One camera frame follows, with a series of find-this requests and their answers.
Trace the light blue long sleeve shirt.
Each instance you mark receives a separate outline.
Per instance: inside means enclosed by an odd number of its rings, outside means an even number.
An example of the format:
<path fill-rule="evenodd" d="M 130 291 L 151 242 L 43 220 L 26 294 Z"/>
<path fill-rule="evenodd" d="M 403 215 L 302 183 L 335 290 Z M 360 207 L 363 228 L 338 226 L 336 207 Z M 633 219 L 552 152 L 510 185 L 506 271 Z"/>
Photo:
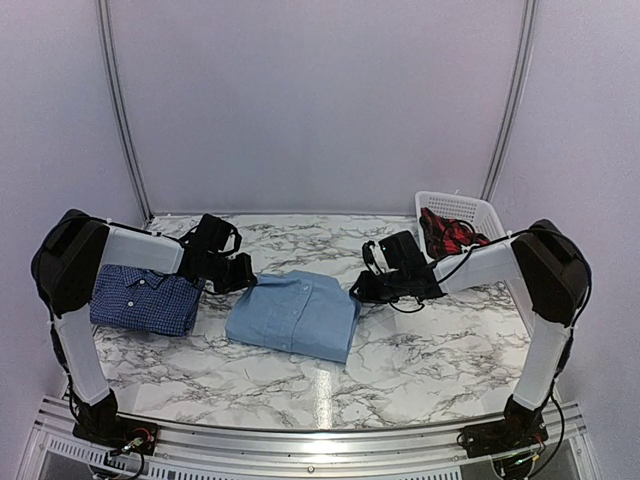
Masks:
<path fill-rule="evenodd" d="M 264 274 L 233 306 L 225 333 L 235 342 L 344 364 L 359 315 L 360 303 L 333 277 Z"/>

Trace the navy checked shirt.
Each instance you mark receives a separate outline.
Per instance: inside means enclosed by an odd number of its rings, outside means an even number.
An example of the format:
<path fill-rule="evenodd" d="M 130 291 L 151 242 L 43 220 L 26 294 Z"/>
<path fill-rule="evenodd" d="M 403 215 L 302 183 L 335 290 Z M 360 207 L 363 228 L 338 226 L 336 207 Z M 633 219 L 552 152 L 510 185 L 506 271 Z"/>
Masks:
<path fill-rule="evenodd" d="M 205 283 L 119 265 L 101 268 L 90 302 L 94 325 L 184 337 L 192 330 Z"/>

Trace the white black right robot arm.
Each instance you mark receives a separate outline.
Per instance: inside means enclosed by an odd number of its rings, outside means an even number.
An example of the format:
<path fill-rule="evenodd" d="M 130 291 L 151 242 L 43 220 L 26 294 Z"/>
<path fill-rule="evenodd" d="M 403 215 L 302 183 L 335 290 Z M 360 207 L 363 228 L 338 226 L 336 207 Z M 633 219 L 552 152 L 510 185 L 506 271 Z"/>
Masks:
<path fill-rule="evenodd" d="M 403 297 L 438 299 L 482 285 L 524 283 L 533 333 L 522 375 L 512 394 L 520 407 L 541 407 L 564 367 L 572 330 L 592 291 L 592 273 L 577 245 L 548 219 L 529 228 L 428 260 L 413 235 L 401 231 L 379 242 L 387 270 L 362 247 L 366 268 L 349 294 L 363 304 L 393 304 Z"/>

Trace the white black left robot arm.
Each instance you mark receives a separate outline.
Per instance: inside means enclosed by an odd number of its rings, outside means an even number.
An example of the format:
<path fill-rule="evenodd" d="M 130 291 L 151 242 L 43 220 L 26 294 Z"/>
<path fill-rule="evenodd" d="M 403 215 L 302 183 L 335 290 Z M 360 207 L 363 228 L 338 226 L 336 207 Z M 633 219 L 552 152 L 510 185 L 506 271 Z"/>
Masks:
<path fill-rule="evenodd" d="M 53 317 L 73 393 L 94 406 L 110 394 L 93 340 L 89 303 L 105 265 L 150 270 L 212 283 L 217 294 L 253 286 L 257 278 L 242 237 L 210 214 L 184 238 L 92 217 L 71 209 L 46 235 L 31 261 L 40 299 Z"/>

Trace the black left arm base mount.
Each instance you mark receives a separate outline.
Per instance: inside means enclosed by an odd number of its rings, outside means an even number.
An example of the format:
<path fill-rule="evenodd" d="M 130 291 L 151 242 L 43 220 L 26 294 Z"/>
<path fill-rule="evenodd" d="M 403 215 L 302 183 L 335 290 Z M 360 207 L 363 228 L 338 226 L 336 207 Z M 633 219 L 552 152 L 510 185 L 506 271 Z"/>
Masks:
<path fill-rule="evenodd" d="M 158 425 L 121 416 L 112 390 L 95 405 L 82 401 L 71 390 L 69 407 L 75 420 L 72 432 L 74 437 L 110 447 L 118 454 L 133 450 L 143 455 L 154 453 Z"/>

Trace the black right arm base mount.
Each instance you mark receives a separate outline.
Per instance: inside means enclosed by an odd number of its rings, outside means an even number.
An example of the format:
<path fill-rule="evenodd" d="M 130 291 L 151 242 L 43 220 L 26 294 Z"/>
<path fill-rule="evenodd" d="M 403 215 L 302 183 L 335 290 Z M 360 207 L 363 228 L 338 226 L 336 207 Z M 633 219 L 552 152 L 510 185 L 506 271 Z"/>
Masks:
<path fill-rule="evenodd" d="M 477 458 L 546 442 L 549 435 L 542 412 L 549 398 L 547 396 L 540 406 L 530 410 L 511 395 L 507 399 L 502 419 L 463 427 L 457 437 L 458 445 L 469 458 Z"/>

